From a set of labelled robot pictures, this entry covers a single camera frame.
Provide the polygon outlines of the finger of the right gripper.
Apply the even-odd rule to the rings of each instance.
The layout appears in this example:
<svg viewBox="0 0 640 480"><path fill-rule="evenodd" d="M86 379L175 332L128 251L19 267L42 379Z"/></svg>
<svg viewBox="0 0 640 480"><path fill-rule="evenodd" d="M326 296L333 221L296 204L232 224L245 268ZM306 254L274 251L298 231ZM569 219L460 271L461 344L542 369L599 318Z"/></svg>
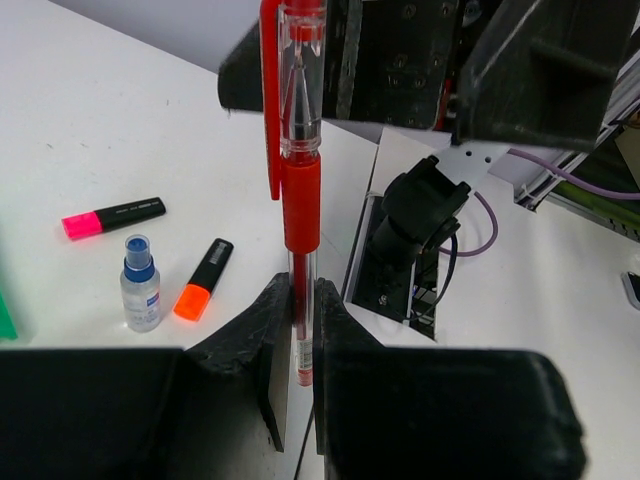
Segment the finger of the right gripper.
<svg viewBox="0 0 640 480"><path fill-rule="evenodd" d="M220 65L217 85L227 110L263 112L259 22L246 32Z"/></svg>

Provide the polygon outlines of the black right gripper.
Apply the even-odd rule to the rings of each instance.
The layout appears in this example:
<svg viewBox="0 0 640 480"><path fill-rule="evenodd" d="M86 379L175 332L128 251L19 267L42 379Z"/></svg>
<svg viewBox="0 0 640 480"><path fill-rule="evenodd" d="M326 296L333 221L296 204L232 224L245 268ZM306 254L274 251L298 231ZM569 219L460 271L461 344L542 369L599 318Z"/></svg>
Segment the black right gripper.
<svg viewBox="0 0 640 480"><path fill-rule="evenodd" d="M594 147L635 1L328 1L326 120Z"/></svg>

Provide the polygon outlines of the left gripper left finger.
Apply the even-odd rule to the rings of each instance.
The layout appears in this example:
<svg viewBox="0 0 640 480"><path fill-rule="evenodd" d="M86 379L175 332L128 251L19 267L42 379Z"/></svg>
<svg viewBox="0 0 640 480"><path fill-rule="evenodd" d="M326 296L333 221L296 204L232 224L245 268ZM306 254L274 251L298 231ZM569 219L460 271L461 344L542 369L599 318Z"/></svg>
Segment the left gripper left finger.
<svg viewBox="0 0 640 480"><path fill-rule="evenodd" d="M5 479L273 479L286 434L287 274L180 348L5 350Z"/></svg>

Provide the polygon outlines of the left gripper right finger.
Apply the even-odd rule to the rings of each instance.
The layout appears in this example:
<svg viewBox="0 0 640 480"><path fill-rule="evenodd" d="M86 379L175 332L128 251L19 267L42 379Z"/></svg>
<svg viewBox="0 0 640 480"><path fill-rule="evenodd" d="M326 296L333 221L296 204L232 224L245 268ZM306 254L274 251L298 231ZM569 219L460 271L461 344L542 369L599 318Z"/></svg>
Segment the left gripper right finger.
<svg viewBox="0 0 640 480"><path fill-rule="evenodd" d="M315 286L314 410L328 479L579 479L583 429L545 356L381 344Z"/></svg>

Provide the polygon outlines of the red pen cap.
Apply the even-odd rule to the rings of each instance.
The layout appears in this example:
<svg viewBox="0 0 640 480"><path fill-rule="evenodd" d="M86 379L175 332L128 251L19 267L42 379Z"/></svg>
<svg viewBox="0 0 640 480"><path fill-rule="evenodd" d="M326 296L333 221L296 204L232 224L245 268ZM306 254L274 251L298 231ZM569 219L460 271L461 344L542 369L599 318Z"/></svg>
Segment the red pen cap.
<svg viewBox="0 0 640 480"><path fill-rule="evenodd" d="M321 144L327 33L325 1L263 1L259 32L271 198L281 192L281 162Z"/></svg>

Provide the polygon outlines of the red gel pen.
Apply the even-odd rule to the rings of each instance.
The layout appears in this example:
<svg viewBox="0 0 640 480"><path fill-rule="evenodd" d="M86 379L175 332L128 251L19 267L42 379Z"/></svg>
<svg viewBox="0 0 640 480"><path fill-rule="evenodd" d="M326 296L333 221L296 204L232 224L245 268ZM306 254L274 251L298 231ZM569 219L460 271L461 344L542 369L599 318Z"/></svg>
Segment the red gel pen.
<svg viewBox="0 0 640 480"><path fill-rule="evenodd" d="M320 243L321 156L317 122L293 124L282 140L282 204L285 245L293 288L297 381L313 381L313 310L316 251Z"/></svg>

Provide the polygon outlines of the small blue-capped bottle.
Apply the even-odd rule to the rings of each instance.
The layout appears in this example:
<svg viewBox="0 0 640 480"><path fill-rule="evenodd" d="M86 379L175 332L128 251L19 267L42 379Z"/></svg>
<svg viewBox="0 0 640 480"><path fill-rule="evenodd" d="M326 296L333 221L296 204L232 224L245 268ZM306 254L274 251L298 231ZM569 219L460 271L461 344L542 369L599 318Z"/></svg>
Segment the small blue-capped bottle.
<svg viewBox="0 0 640 480"><path fill-rule="evenodd" d="M160 273L144 235L125 240L120 290L126 323L138 333L155 329L161 322Z"/></svg>

